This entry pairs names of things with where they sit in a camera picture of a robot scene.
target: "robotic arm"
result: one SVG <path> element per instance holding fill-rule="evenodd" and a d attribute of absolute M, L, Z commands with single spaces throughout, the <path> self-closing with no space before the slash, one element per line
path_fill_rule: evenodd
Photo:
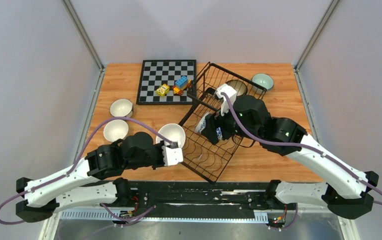
<path fill-rule="evenodd" d="M 22 193 L 58 176 L 66 175 L 59 181 L 24 194 L 24 200 L 16 204 L 16 215 L 25 222 L 34 223 L 77 206 L 99 203 L 117 203 L 124 206 L 132 197 L 128 180 L 118 178 L 105 184 L 96 183 L 109 177 L 120 176 L 126 169 L 156 169 L 176 165 L 182 161 L 182 149 L 178 147 L 178 143 L 165 146 L 165 142 L 161 141 L 153 145 L 153 138 L 149 134 L 137 132 L 125 140 L 101 145 L 89 152 L 68 175 L 66 173 L 72 166 L 37 180 L 25 177 L 18 179 L 16 190 Z"/>
<path fill-rule="evenodd" d="M 290 203 L 304 203 L 328 207 L 330 211 L 347 219 L 356 219 L 371 211 L 374 198 L 368 194 L 371 190 L 361 181 L 377 186 L 379 176 L 373 172 L 362 172 L 341 161 L 322 147 L 307 131 L 296 122 L 284 117 L 271 117 L 265 103 L 251 95 L 236 97 L 236 91 L 227 84 L 221 85 L 215 92 L 222 99 L 220 112 L 205 117 L 205 128 L 201 131 L 212 144 L 233 135 L 253 139 L 254 137 L 276 142 L 277 145 L 260 145 L 270 152 L 293 159 L 311 169 L 324 179 L 320 183 L 290 183 L 272 180 L 264 194 L 265 201 L 271 206 Z M 240 123 L 229 111 L 228 101 Z M 282 143 L 296 143 L 311 149 L 288 146 Z M 341 165 L 353 172 L 358 179 L 325 156 L 335 158 Z"/>

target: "white wall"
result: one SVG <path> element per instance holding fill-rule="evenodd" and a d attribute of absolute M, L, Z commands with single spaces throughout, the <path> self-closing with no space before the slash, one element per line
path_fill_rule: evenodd
<path fill-rule="evenodd" d="M 0 1 L 0 203 L 18 178 L 72 163 L 97 77 L 61 1 Z M 1 218 L 19 220 L 19 201 Z M 0 240 L 36 240 L 41 227 L 0 225 Z"/>
<path fill-rule="evenodd" d="M 382 1 L 341 1 L 301 73 L 322 143 L 382 190 Z M 356 224 L 382 239 L 382 206 Z"/>
<path fill-rule="evenodd" d="M 295 64 L 330 1 L 72 0 L 104 64 Z"/>

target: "wooden table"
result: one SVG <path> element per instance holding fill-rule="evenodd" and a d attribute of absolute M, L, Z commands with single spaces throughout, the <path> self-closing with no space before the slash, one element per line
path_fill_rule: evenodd
<path fill-rule="evenodd" d="M 88 134 L 103 120 L 111 117 L 110 105 L 117 99 L 129 99 L 135 103 L 137 98 L 141 63 L 109 64 L 102 82 Z M 197 64 L 199 72 L 205 63 Z M 297 86 L 291 64 L 264 63 L 225 63 L 220 66 L 235 72 L 247 79 L 253 75 L 265 73 L 274 80 L 274 87 L 263 98 L 268 111 L 274 117 L 291 118 L 310 132 L 302 98 Z M 190 105 L 135 105 L 133 118 L 142 121 L 157 131 L 167 123 L 179 123 L 190 109 Z M 136 132 L 147 132 L 145 128 L 128 123 L 129 135 Z M 101 128 L 89 143 L 85 153 L 103 144 L 109 144 L 103 137 Z M 149 181 L 203 181 L 203 179 L 179 164 L 161 167 L 156 170 L 144 167 L 137 170 L 125 170 L 123 178 L 128 180 Z M 269 182 L 280 179 L 296 182 L 319 182 L 322 179 L 298 162 L 268 152 L 260 145 L 251 148 L 239 147 L 229 161 L 219 181 L 233 182 Z"/>

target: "black metal dish rack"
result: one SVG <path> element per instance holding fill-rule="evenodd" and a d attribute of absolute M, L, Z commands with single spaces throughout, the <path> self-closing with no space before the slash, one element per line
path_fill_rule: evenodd
<path fill-rule="evenodd" d="M 247 95 L 257 99 L 262 99 L 267 91 L 243 76 L 208 62 L 190 87 L 196 89 L 196 95 L 188 94 L 192 98 L 192 106 L 179 122 L 186 134 L 182 164 L 210 183 L 219 179 L 243 139 L 235 135 L 212 145 L 194 130 L 205 113 L 216 113 L 220 110 L 222 102 L 214 93 L 220 85 L 230 80 L 242 81 L 247 88 Z M 261 93 L 256 93 L 253 86 L 261 89 Z"/>

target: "black and white checkered board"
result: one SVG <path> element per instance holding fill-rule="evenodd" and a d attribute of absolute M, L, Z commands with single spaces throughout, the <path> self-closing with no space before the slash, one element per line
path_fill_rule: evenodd
<path fill-rule="evenodd" d="M 184 90 L 182 96 L 174 95 L 173 87 L 181 76 L 187 76 L 194 81 L 196 65 L 196 60 L 144 60 L 136 104 L 192 104 L 193 101 L 187 94 L 191 91 L 195 96 L 194 87 Z M 156 89 L 163 84 L 167 84 L 170 90 L 165 96 L 159 96 Z"/>

